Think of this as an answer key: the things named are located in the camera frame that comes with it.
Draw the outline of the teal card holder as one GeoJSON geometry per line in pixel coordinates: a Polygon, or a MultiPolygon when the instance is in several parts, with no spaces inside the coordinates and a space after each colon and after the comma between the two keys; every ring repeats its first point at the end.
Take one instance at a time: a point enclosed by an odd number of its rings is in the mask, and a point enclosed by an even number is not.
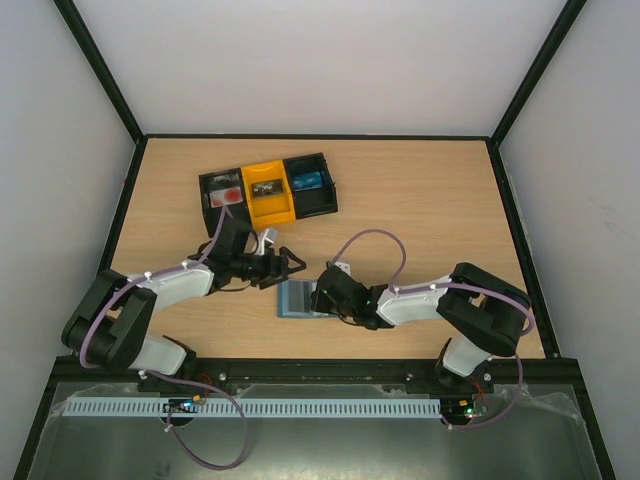
{"type": "Polygon", "coordinates": [[[311,293],[316,282],[289,279],[277,286],[277,317],[284,319],[336,318],[336,315],[312,309],[311,293]]]}

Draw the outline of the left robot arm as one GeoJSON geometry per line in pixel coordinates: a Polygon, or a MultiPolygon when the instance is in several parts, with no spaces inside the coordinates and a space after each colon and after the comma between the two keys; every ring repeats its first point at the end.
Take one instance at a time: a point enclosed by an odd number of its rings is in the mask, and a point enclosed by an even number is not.
{"type": "Polygon", "coordinates": [[[61,342],[82,367],[109,371],[151,370],[174,375],[189,348],[148,332],[152,317],[169,306],[223,291],[233,279],[267,289],[306,269],[290,249],[275,249],[277,231],[257,234],[248,224],[225,219],[196,253],[175,266],[123,275],[96,275],[61,333],[61,342]]]}

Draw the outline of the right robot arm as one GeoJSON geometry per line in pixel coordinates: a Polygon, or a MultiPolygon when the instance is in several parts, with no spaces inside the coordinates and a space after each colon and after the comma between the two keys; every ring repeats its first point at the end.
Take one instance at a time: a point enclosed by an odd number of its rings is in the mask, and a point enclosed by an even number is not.
{"type": "Polygon", "coordinates": [[[367,287],[331,265],[316,282],[311,309],[368,330],[446,320],[458,336],[445,343],[434,376],[450,392],[466,385],[489,358],[513,357],[520,338],[535,326],[528,294],[467,262],[448,276],[404,287],[367,287]]]}

